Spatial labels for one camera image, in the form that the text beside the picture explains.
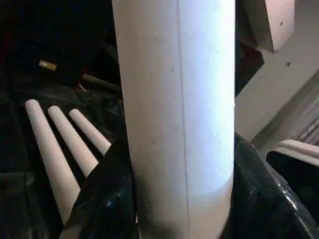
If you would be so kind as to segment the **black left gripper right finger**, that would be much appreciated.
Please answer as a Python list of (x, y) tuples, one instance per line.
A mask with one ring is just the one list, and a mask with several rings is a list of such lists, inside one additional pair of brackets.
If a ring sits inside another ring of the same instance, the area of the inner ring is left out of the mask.
[(234, 180), (224, 239), (317, 239), (319, 226), (253, 144), (234, 136)]

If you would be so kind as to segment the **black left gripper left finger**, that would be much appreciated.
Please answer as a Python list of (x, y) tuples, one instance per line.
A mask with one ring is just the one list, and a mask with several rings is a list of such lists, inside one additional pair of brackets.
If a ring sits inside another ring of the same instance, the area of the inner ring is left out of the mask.
[(112, 144), (85, 179), (62, 239), (136, 239), (134, 180), (127, 144)]

